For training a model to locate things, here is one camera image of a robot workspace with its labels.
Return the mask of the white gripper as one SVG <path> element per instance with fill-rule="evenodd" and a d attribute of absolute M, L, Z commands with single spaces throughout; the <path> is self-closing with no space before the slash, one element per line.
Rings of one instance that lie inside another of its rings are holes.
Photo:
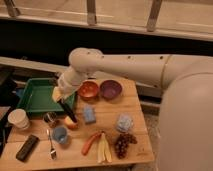
<path fill-rule="evenodd" d="M 67 99 L 75 93 L 81 84 L 87 79 L 84 73 L 76 71 L 74 68 L 67 68 L 58 78 L 58 87 L 53 88 L 52 99 L 58 102 L 62 99 Z"/>

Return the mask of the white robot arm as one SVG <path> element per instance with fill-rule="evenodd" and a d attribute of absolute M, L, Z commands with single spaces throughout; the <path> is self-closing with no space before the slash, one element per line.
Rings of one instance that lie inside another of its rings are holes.
<path fill-rule="evenodd" d="M 57 84 L 64 98 L 101 71 L 163 91 L 157 171 L 213 171 L 213 57 L 179 54 L 105 55 L 76 48 Z"/>

